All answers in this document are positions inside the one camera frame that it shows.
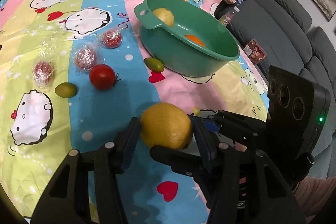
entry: green basin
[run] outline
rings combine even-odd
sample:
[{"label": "green basin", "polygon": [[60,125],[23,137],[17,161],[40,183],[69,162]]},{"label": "green basin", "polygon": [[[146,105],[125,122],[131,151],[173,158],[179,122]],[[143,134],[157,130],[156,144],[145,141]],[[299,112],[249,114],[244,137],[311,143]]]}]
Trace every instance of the green basin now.
[{"label": "green basin", "polygon": [[[174,15],[174,26],[152,11],[166,8]],[[140,35],[149,53],[165,67],[191,77],[209,76],[239,57],[233,35],[212,15],[184,0],[144,0],[134,8],[141,22]],[[205,48],[188,40],[198,37]]]}]

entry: gray sofa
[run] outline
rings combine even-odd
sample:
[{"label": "gray sofa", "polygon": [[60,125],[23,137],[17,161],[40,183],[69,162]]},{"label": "gray sofa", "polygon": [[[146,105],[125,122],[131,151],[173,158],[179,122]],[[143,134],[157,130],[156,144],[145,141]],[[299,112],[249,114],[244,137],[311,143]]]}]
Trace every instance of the gray sofa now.
[{"label": "gray sofa", "polygon": [[[221,3],[215,12],[219,19],[227,9]],[[245,46],[256,38],[266,52],[258,64],[264,77],[274,65],[317,82],[330,91],[330,109],[313,151],[314,177],[336,176],[336,52],[322,28],[312,31],[312,20],[297,0],[246,0],[228,25],[229,31]]]}]

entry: person's arm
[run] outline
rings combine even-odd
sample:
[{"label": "person's arm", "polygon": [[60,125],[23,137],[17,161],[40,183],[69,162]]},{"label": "person's arm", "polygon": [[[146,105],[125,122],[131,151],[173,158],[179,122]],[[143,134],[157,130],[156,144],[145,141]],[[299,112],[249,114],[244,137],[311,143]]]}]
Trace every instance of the person's arm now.
[{"label": "person's arm", "polygon": [[305,216],[314,216],[320,212],[336,187],[336,177],[317,179],[305,177],[294,190],[294,196]]}]

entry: white polka dot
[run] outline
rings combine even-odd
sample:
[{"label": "white polka dot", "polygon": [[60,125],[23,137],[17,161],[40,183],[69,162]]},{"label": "white polka dot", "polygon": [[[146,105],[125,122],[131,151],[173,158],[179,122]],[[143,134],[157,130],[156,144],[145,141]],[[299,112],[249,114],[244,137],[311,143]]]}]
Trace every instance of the white polka dot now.
[{"label": "white polka dot", "polygon": [[86,131],[82,134],[82,139],[85,141],[91,141],[93,138],[93,134],[91,131]]},{"label": "white polka dot", "polygon": [[131,55],[131,54],[126,54],[126,55],[125,55],[125,58],[126,58],[127,61],[131,61],[131,60],[133,59],[133,55]]}]

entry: bed sheet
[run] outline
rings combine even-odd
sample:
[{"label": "bed sheet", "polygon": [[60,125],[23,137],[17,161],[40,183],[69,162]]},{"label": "bed sheet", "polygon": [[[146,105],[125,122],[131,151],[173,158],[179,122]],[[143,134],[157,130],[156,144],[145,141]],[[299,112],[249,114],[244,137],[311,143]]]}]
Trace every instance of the bed sheet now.
[{"label": "bed sheet", "polygon": [[[195,79],[165,69],[160,79],[153,80],[143,63],[149,54],[141,43],[140,23],[133,11],[142,1],[0,1],[0,182],[26,218],[31,217],[66,153],[72,148],[95,150],[113,140],[131,117],[139,117],[156,102],[169,102],[203,117],[225,109],[266,119],[267,87],[242,50],[238,60],[209,77]],[[189,0],[212,15],[220,1]],[[97,34],[115,26],[125,28],[122,44],[102,52],[105,63],[122,80],[113,89],[98,92],[88,75],[77,73],[71,49],[94,41]],[[53,89],[72,82],[79,88],[73,98],[60,98],[53,89],[36,91],[34,59],[43,40],[51,38],[58,68]],[[189,152],[197,153],[193,144]],[[170,202],[157,191],[166,181],[176,182],[178,187]],[[98,222],[93,176],[89,183],[92,219]],[[153,161],[141,139],[130,168],[118,176],[118,183],[129,223],[206,222],[208,210],[198,185]]]}]

